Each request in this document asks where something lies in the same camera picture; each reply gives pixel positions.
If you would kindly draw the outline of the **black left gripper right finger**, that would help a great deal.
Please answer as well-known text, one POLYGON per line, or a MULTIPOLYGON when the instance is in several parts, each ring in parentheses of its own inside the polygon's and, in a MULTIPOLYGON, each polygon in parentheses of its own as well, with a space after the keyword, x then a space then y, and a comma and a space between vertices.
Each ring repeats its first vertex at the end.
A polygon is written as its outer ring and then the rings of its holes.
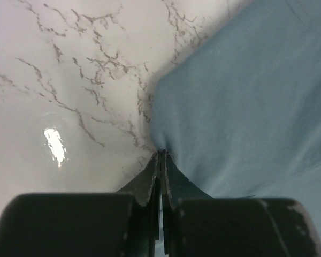
POLYGON ((213 198, 160 154, 168 256, 321 256, 305 208, 289 198, 213 198))

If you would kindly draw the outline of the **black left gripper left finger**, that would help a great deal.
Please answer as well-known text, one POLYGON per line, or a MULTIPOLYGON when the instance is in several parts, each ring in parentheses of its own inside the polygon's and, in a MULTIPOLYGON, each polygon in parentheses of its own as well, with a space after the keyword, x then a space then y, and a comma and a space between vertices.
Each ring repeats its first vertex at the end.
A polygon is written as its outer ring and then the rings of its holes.
POLYGON ((15 197, 0 216, 0 256, 154 256, 159 159, 115 193, 15 197))

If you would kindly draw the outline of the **blue-grey t-shirt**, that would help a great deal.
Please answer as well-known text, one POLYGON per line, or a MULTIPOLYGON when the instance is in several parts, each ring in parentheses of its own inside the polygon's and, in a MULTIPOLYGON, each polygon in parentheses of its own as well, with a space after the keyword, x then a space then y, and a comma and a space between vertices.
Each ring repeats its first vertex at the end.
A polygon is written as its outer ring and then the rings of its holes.
POLYGON ((253 1, 161 78, 152 143, 211 196, 289 197, 321 238, 321 1, 253 1))

